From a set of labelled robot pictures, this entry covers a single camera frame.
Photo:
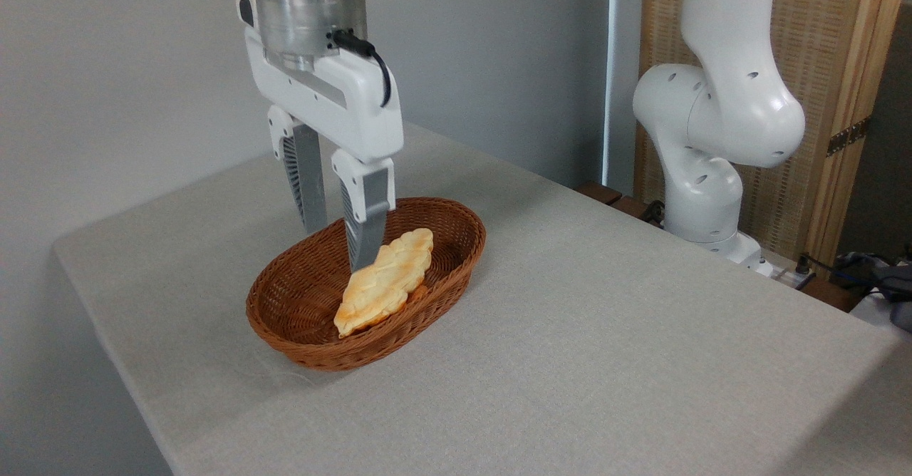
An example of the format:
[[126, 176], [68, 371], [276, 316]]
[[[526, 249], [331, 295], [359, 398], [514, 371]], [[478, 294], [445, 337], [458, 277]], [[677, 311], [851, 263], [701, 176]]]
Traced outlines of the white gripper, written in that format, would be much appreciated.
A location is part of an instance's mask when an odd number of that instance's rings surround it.
[[271, 146], [308, 235], [328, 226], [318, 134], [343, 149], [331, 162], [340, 181], [355, 274], [377, 259], [388, 211], [396, 209], [390, 157], [404, 145], [398, 91], [393, 89], [382, 107], [380, 67], [350, 51], [317, 58], [312, 70], [298, 71], [271, 63], [252, 27], [245, 28], [244, 37], [254, 82], [274, 104], [268, 112]]

